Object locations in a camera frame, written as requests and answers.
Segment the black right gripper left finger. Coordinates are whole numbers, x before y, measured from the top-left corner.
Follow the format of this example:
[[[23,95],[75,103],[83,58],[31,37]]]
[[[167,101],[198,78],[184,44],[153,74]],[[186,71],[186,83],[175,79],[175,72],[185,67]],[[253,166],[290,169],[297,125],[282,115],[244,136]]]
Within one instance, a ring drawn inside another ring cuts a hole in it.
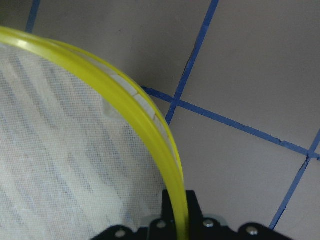
[[[161,218],[171,223],[175,222],[173,206],[169,192],[166,189],[162,191]]]

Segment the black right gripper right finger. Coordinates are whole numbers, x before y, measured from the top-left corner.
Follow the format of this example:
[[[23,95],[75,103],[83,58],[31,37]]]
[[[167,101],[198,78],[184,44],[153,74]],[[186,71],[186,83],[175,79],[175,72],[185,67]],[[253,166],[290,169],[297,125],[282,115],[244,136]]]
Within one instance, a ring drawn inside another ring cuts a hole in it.
[[[196,193],[193,190],[186,191],[187,206],[189,221],[191,223],[200,223],[203,219],[203,213],[197,199]]]

